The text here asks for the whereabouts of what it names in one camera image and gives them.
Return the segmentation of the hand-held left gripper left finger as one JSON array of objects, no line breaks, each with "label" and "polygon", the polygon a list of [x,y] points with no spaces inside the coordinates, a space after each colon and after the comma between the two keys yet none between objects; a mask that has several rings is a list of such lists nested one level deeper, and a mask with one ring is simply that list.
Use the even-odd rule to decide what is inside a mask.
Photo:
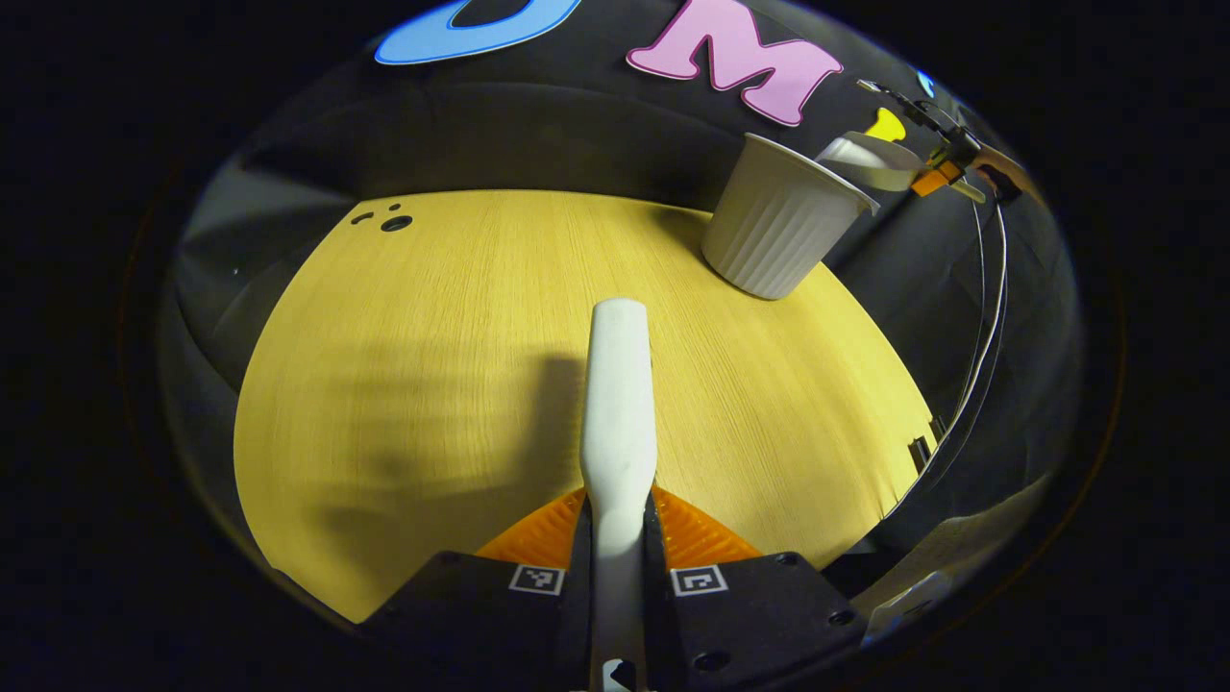
[{"label": "hand-held left gripper left finger", "polygon": [[590,506],[540,506],[465,556],[443,551],[369,617],[419,691],[584,691],[590,683]]}]

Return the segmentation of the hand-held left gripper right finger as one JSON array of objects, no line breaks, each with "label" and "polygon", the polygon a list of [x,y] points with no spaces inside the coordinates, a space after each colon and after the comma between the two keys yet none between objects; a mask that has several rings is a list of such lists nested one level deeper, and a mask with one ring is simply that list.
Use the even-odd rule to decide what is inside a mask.
[{"label": "hand-held left gripper right finger", "polygon": [[645,515],[652,691],[760,691],[859,648],[862,612],[803,556],[764,556],[672,492]]}]

